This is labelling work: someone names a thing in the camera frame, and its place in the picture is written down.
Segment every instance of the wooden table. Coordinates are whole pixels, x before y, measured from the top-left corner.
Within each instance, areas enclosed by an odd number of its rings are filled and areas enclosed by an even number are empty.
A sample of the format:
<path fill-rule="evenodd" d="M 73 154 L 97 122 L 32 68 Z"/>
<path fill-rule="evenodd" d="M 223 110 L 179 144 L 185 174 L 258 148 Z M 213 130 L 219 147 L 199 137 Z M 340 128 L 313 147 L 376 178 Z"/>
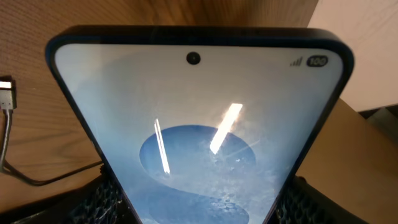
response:
<path fill-rule="evenodd" d="M 17 81 L 7 160 L 35 179 L 98 161 L 44 60 L 47 41 L 77 24 L 306 27 L 317 0 L 0 1 L 0 75 Z M 398 149 L 339 101 L 298 174 L 373 223 L 398 223 Z M 0 212 L 75 189 L 94 168 L 45 187 L 0 174 Z"/>

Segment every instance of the blue curved shape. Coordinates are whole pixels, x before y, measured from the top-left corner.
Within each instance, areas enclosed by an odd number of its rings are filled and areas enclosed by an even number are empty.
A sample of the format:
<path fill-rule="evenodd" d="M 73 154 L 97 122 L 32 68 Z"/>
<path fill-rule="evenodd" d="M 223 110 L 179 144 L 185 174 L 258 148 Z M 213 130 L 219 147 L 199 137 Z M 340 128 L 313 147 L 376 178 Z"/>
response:
<path fill-rule="evenodd" d="M 189 191 L 196 186 L 195 184 L 203 186 L 203 183 L 210 183 L 215 179 L 225 180 L 227 184 L 233 182 L 231 180 L 241 178 L 242 175 L 254 172 L 256 158 L 252 149 L 231 133 L 227 134 L 217 154 L 214 155 L 210 151 L 210 142 L 216 132 L 215 128 L 199 125 L 176 126 L 162 130 L 170 176 L 187 180 L 188 187 L 184 190 Z M 178 187 L 173 186 L 173 182 L 169 186 L 162 184 L 168 176 L 162 166 L 155 134 L 143 143 L 140 160 L 147 173 L 159 183 L 159 186 L 152 186 L 152 193 L 146 198 L 149 213 L 158 223 L 249 222 L 248 213 L 229 199 L 177 190 L 174 187 Z M 220 187 L 230 187 L 226 184 L 221 184 Z"/>

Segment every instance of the camera lens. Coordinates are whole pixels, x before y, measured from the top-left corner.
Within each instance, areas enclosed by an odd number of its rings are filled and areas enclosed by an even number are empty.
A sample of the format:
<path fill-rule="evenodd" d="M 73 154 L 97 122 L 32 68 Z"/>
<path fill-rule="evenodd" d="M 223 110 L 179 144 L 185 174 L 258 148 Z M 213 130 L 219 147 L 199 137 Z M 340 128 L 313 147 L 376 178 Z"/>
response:
<path fill-rule="evenodd" d="M 200 62 L 200 55 L 196 52 L 190 52 L 187 54 L 187 62 L 191 65 L 197 65 Z"/>

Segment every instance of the phone bezel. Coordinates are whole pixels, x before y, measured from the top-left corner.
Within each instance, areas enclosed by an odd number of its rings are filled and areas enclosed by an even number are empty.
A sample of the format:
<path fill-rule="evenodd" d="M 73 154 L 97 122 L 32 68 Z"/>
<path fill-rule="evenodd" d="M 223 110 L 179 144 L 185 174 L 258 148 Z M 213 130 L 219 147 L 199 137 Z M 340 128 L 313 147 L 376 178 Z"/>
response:
<path fill-rule="evenodd" d="M 244 46 L 244 47 L 289 47 L 305 49 L 326 49 L 335 52 L 343 61 L 343 73 L 333 90 L 307 142 L 301 150 L 292 170 L 289 172 L 275 202 L 266 215 L 266 223 L 275 206 L 284 193 L 287 182 L 292 179 L 305 155 L 320 132 L 328 115 L 347 84 L 354 67 L 351 50 L 332 33 L 320 29 L 296 28 L 234 28 L 234 27 L 176 27 L 176 26 L 76 26 L 67 29 L 49 41 L 45 48 L 45 59 L 54 79 L 57 81 L 83 129 L 94 144 L 106 170 L 115 179 L 118 187 L 125 194 L 111 166 L 106 160 L 93 133 L 77 107 L 55 64 L 55 53 L 67 44 L 151 44 L 151 45 L 207 45 L 207 46 Z M 128 204 L 138 223 L 141 223 L 134 206 Z"/>

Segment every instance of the smartphone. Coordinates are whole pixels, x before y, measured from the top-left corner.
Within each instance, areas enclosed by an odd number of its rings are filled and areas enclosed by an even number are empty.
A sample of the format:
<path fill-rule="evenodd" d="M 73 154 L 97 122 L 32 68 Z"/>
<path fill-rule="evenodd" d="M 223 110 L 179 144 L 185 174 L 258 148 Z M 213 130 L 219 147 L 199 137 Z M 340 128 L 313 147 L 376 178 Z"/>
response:
<path fill-rule="evenodd" d="M 139 223 L 265 223 L 353 70 L 318 29 L 79 26 L 46 60 Z"/>

